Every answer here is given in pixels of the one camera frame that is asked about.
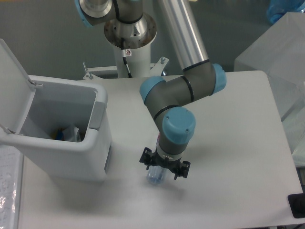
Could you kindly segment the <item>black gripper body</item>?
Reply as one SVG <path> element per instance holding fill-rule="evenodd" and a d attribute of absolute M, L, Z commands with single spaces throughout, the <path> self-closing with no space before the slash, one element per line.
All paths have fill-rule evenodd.
<path fill-rule="evenodd" d="M 163 168 L 169 169 L 172 173 L 181 173 L 182 163 L 181 158 L 177 160 L 170 160 L 162 158 L 157 151 L 152 159 L 152 166 L 161 166 Z"/>

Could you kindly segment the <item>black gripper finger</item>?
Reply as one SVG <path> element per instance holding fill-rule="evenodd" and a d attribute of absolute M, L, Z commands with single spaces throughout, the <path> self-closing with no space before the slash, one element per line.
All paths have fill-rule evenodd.
<path fill-rule="evenodd" d="M 187 178 L 190 166 L 191 162 L 189 161 L 179 161 L 178 163 L 176 163 L 171 169 L 171 172 L 174 174 L 174 180 L 176 180 L 178 177 Z"/>
<path fill-rule="evenodd" d="M 147 170 L 150 166 L 156 166 L 155 153 L 150 148 L 145 147 L 139 162 L 145 164 Z"/>

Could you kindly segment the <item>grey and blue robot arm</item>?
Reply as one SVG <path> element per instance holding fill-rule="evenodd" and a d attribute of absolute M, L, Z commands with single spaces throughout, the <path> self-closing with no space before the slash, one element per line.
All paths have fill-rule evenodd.
<path fill-rule="evenodd" d="M 104 34 L 113 46 L 120 78 L 145 77 L 140 95 L 159 136 L 154 151 L 145 148 L 140 162 L 152 184 L 163 182 L 166 171 L 186 178 L 190 162 L 183 153 L 195 130 L 195 117 L 185 106 L 213 95 L 226 86 L 226 74 L 212 64 L 205 50 L 190 3 L 186 0 L 158 2 L 167 25 L 182 76 L 166 81 L 153 76 L 150 45 L 156 37 L 154 19 L 143 11 L 141 0 L 77 0 L 76 9 L 88 27 L 104 24 Z"/>

